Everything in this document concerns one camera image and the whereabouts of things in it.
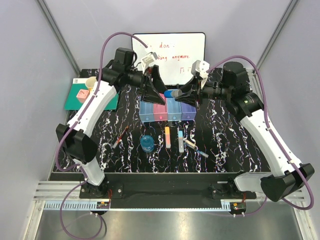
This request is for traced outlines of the pink bin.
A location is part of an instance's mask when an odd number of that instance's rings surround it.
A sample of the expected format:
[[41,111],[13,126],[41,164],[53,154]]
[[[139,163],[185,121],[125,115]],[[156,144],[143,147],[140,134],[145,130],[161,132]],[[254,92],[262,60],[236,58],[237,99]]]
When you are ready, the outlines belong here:
[[164,105],[157,104],[157,103],[153,104],[153,116],[154,116],[154,121],[155,122],[167,121],[168,120],[166,98],[164,97],[163,94],[160,94],[160,96],[164,99]]

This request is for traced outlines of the light blue bin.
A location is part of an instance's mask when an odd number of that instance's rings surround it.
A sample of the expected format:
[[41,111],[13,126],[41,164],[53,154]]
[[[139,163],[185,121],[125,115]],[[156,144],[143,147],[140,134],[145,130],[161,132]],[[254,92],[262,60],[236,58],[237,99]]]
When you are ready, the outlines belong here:
[[168,121],[180,121],[182,118],[181,103],[174,98],[167,98],[166,104]]
[[149,102],[140,101],[139,117],[143,123],[153,122],[155,120],[153,104]]

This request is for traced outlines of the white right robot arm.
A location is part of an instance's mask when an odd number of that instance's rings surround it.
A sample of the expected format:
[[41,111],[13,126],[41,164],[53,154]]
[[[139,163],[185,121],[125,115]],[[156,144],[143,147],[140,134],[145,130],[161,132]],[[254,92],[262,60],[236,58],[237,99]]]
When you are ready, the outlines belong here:
[[238,175],[227,185],[228,195],[236,199],[250,191],[277,202],[304,187],[315,169],[310,163],[302,163],[276,131],[266,105],[250,90],[246,68],[240,62],[226,62],[221,79],[208,81],[209,67],[206,61],[195,61],[190,71],[192,78],[180,88],[183,94],[176,100],[190,105],[201,104],[203,99],[224,101],[228,112],[253,137],[270,167],[270,173]]

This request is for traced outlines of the blue grey glue stick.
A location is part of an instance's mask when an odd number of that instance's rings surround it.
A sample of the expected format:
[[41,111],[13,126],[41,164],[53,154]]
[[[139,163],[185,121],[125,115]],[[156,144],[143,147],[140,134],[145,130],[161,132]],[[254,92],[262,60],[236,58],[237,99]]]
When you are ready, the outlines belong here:
[[180,89],[171,89],[166,90],[163,95],[165,98],[177,98],[180,97],[183,94],[183,92]]

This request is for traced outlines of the yellow mug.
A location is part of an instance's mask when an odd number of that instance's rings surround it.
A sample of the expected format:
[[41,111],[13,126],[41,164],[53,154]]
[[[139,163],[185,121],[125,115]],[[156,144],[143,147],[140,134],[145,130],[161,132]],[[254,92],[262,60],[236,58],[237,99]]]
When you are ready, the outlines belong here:
[[93,90],[93,87],[95,86],[95,83],[97,82],[97,79],[95,76],[91,76],[87,78],[85,81],[85,87],[91,92]]

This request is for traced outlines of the purple bin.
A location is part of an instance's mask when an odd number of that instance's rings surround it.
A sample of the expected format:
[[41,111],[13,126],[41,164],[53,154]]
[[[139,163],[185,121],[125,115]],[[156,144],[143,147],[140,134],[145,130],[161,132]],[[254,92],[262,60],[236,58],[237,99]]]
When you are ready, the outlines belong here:
[[197,110],[194,106],[186,103],[181,103],[181,120],[182,121],[194,121],[197,114]]

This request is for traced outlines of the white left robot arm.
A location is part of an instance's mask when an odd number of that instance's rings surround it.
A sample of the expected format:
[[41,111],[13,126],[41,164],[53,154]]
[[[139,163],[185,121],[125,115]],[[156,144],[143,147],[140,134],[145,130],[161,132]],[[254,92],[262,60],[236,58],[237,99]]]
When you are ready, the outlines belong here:
[[149,51],[141,59],[141,70],[133,67],[137,54],[128,48],[119,47],[114,59],[101,66],[93,90],[77,114],[67,123],[56,128],[58,149],[70,157],[75,167],[84,175],[90,192],[97,198],[108,193],[105,174],[101,170],[96,154],[97,144],[91,139],[93,129],[100,115],[122,87],[130,85],[139,89],[142,101],[165,105],[162,94],[167,90],[163,83],[155,52]]

